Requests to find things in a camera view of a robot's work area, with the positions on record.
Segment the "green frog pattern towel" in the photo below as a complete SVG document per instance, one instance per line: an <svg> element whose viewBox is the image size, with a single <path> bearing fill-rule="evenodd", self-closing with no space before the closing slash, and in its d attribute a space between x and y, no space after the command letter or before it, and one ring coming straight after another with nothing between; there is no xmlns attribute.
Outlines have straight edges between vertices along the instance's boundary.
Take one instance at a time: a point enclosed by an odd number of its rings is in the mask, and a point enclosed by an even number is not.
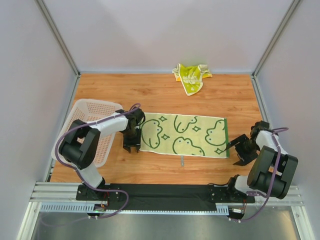
<svg viewBox="0 0 320 240"><path fill-rule="evenodd" d="M227 159L228 142L228 122L222 117L148 112L141 125L143 152Z"/></svg>

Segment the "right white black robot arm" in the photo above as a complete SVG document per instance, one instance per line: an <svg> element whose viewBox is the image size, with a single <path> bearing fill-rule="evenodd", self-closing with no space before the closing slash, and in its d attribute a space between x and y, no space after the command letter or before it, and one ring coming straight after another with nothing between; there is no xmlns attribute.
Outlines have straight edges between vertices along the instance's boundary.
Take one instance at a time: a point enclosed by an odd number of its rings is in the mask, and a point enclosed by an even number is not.
<svg viewBox="0 0 320 240"><path fill-rule="evenodd" d="M211 200L216 203L254 203L255 197L283 199L291 186L298 158L281 146L279 133L286 127L271 129L266 121L258 121L250 135L242 134L229 141L226 149L235 148L237 166L252 163L247 176L235 175L226 184L209 185Z"/></svg>

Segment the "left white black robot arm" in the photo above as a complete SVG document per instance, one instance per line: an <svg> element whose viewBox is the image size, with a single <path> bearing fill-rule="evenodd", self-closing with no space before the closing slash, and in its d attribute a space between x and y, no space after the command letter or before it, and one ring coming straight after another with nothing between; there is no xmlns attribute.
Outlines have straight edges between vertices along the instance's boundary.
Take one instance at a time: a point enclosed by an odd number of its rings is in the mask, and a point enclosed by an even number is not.
<svg viewBox="0 0 320 240"><path fill-rule="evenodd" d="M145 113L135 104L128 111L120 109L96 121L76 119L69 130L59 137L54 156L62 165L73 169L81 179L76 194L78 201L106 201L113 192L94 163L100 140L120 132L123 135L123 149L130 152L135 148L139 151L141 124L145 120Z"/></svg>

